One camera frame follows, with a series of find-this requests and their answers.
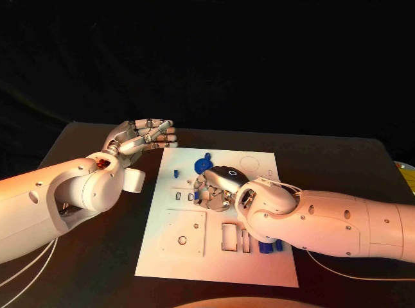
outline white robotic arm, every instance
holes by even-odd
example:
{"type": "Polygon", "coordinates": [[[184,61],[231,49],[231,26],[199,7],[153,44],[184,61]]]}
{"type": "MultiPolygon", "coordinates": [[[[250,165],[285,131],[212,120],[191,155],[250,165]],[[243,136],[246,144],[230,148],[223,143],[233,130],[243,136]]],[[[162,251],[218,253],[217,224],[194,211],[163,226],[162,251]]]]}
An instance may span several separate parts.
{"type": "MultiPolygon", "coordinates": [[[[260,177],[250,182],[230,167],[208,169],[197,179],[195,204],[210,208],[218,190],[234,199],[238,220],[260,242],[280,239],[299,249],[335,257],[384,257],[415,263],[413,205],[302,191],[260,177]],[[210,194],[198,192],[202,186],[210,194]]],[[[227,208],[223,204],[214,210],[227,208]]]]}
{"type": "Polygon", "coordinates": [[[16,259],[108,210],[145,173],[126,168],[143,150],[176,147],[169,120],[126,121],[101,152],[0,181],[0,263],[16,259]]]}

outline hole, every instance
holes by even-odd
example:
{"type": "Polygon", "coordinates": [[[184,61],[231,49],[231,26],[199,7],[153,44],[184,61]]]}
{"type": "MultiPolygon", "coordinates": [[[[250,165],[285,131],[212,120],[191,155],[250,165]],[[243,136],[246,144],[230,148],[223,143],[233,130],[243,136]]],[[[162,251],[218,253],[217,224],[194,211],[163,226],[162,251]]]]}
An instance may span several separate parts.
{"type": "Polygon", "coordinates": [[[184,245],[184,244],[186,243],[186,237],[185,237],[185,236],[181,236],[181,237],[178,238],[178,243],[179,243],[181,245],[184,245]]]}
{"type": "Polygon", "coordinates": [[[38,204],[39,199],[38,199],[38,193],[35,191],[29,192],[29,198],[30,198],[33,204],[38,204]]]}

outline robotic hand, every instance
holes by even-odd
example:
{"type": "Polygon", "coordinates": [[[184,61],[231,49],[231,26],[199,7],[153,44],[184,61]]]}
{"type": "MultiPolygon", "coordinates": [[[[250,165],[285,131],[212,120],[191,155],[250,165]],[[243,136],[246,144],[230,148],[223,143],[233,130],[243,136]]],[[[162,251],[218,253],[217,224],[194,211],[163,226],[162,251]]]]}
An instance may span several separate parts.
{"type": "Polygon", "coordinates": [[[280,239],[335,257],[384,257],[415,263],[413,205],[302,191],[262,177],[249,181],[225,166],[204,171],[194,190],[194,203],[207,209],[227,210],[234,202],[238,221],[263,243],[280,239]],[[218,194],[223,206],[210,207],[218,194]]]}
{"type": "Polygon", "coordinates": [[[178,147],[172,125],[171,120],[126,121],[100,152],[0,181],[0,263],[108,210],[121,190],[140,192],[145,172],[127,166],[142,151],[178,147]]]}

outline small part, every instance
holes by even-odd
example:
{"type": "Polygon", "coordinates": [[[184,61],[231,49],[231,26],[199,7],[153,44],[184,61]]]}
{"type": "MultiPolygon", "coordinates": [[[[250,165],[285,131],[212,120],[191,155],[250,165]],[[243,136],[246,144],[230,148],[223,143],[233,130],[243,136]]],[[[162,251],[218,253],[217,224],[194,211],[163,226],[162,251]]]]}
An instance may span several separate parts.
{"type": "Polygon", "coordinates": [[[251,252],[251,241],[247,230],[241,230],[241,251],[243,253],[251,252]]]}
{"type": "Polygon", "coordinates": [[[234,223],[221,224],[221,250],[228,252],[237,251],[237,225],[234,223]]]}
{"type": "Polygon", "coordinates": [[[275,249],[276,249],[279,252],[283,251],[283,244],[282,244],[282,240],[280,240],[280,239],[278,239],[278,240],[275,241],[275,249]]]}
{"type": "Polygon", "coordinates": [[[212,162],[210,161],[210,158],[210,153],[205,153],[205,157],[195,162],[195,172],[199,175],[214,166],[212,162]]]}
{"type": "Polygon", "coordinates": [[[259,241],[259,251],[260,253],[269,254],[275,251],[273,247],[272,247],[272,243],[266,244],[263,242],[259,241]]]}

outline black table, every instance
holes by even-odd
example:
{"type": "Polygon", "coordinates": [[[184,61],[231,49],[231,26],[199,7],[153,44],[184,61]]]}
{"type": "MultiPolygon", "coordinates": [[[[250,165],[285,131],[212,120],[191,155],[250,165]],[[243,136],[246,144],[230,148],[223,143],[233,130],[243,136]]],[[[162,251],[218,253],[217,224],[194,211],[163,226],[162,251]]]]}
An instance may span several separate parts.
{"type": "MultiPolygon", "coordinates": [[[[113,125],[71,123],[40,167],[101,150],[113,125]]],[[[377,140],[270,133],[178,129],[179,146],[275,152],[279,179],[304,188],[351,194],[377,201],[415,204],[415,197],[377,140]]],[[[299,288],[136,277],[162,150],[145,152],[134,168],[146,172],[140,194],[123,192],[113,209],[84,222],[58,240],[51,263],[10,307],[173,307],[230,296],[286,298],[324,307],[415,306],[415,282],[344,278],[292,248],[299,288]]],[[[3,281],[40,250],[0,264],[3,281]]],[[[415,277],[415,264],[379,258],[314,254],[334,270],[361,277],[415,277]]],[[[0,306],[17,294],[43,265],[0,289],[0,306]]]]}

